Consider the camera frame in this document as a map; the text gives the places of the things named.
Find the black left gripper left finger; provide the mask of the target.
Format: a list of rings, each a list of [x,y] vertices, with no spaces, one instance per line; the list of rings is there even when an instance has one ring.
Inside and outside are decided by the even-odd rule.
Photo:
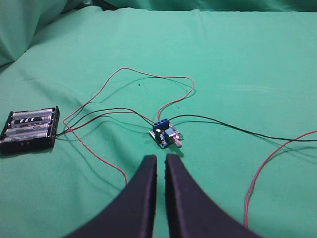
[[[151,238],[157,199],[157,157],[146,155],[131,181],[96,217],[68,238]]]

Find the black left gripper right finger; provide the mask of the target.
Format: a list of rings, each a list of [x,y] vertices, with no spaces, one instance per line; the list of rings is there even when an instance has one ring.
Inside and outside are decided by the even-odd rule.
[[[176,154],[165,160],[165,204],[171,238],[259,237],[219,208]]]

